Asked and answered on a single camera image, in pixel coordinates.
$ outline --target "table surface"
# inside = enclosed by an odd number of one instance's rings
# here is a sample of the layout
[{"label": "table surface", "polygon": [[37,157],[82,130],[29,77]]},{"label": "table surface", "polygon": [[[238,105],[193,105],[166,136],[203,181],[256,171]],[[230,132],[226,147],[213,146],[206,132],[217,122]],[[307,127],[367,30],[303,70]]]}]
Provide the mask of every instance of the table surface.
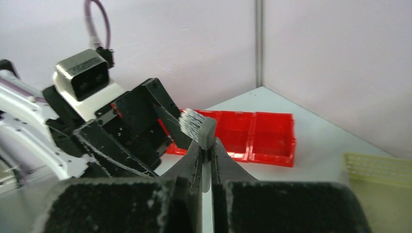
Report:
[{"label": "table surface", "polygon": [[[316,114],[283,98],[265,87],[257,88],[208,110],[244,112],[292,113],[295,120],[296,152],[293,168],[240,163],[250,174],[264,181],[333,181],[342,178],[343,153],[353,152],[377,156],[390,156],[370,143],[337,127]],[[155,170],[159,175],[167,171],[182,156],[162,157],[162,164]],[[40,210],[39,204],[48,188],[19,192],[0,199],[0,232],[28,232]],[[28,200],[22,196],[33,196]],[[213,232],[211,192],[203,195],[203,232]]]}]

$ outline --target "cable connector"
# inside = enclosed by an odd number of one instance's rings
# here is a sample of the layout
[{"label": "cable connector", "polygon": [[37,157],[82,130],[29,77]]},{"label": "cable connector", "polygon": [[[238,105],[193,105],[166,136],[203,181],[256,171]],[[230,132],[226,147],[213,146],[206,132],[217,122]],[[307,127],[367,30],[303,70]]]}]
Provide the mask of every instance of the cable connector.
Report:
[{"label": "cable connector", "polygon": [[17,71],[14,68],[14,65],[11,61],[6,60],[6,59],[1,59],[0,60],[0,70],[5,69],[8,70],[10,72],[12,72],[16,78],[20,79],[19,76],[17,75]]},{"label": "cable connector", "polygon": [[108,50],[100,46],[96,49],[96,52],[107,61],[109,69],[115,66],[113,50]]}]

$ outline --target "white table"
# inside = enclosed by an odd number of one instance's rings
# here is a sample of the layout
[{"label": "white table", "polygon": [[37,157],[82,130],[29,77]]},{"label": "white table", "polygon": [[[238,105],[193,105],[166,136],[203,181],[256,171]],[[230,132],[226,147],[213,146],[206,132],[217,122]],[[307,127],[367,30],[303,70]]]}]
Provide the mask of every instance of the white table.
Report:
[{"label": "white table", "polygon": [[[295,120],[296,153],[293,168],[239,163],[250,174],[265,181],[341,181],[343,154],[354,152],[390,156],[370,143],[339,128],[316,114],[260,87],[208,110],[292,113]],[[160,175],[181,155],[164,155],[156,169]],[[203,195],[203,232],[213,232],[211,192]]]}]

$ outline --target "brush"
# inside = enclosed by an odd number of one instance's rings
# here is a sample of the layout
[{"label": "brush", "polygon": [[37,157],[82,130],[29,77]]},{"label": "brush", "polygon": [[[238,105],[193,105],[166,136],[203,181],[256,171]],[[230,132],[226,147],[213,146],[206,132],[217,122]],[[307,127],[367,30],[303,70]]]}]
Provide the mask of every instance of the brush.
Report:
[{"label": "brush", "polygon": [[180,130],[199,144],[201,148],[202,186],[206,193],[210,188],[210,152],[215,145],[216,120],[192,109],[185,109],[179,117]]}]

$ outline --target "red plastic tray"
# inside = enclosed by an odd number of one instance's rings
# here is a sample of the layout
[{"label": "red plastic tray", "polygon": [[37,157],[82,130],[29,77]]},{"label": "red plastic tray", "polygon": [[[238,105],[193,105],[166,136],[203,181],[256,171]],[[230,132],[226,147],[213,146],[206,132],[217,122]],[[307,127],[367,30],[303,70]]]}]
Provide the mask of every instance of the red plastic tray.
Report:
[{"label": "red plastic tray", "polygon": [[[234,160],[293,166],[296,140],[292,114],[196,111],[217,120],[216,137],[220,138]],[[172,143],[166,153],[184,155],[186,150]]]}]

